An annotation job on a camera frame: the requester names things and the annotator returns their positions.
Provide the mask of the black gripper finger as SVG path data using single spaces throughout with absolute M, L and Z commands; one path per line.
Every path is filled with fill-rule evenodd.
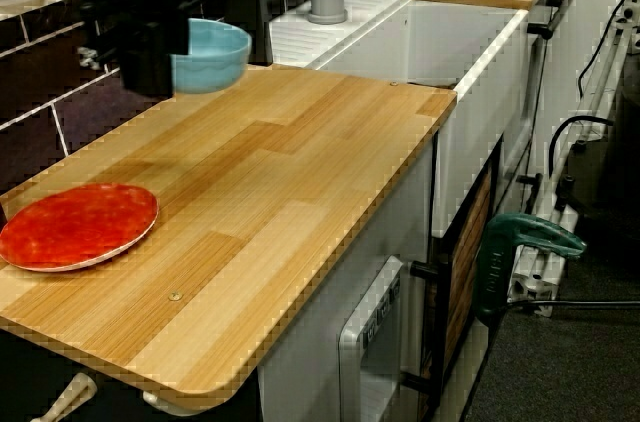
M 176 16 L 172 21 L 172 53 L 187 55 L 189 50 L 189 17 Z
M 135 39 L 120 49 L 119 65 L 127 90 L 140 95 L 173 94 L 170 56 L 161 39 Z

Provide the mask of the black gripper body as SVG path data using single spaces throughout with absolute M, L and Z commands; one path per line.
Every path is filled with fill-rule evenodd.
M 120 49 L 140 37 L 161 39 L 172 55 L 172 21 L 188 16 L 190 0 L 86 0 L 80 6 L 86 39 L 78 49 L 83 67 L 119 62 Z

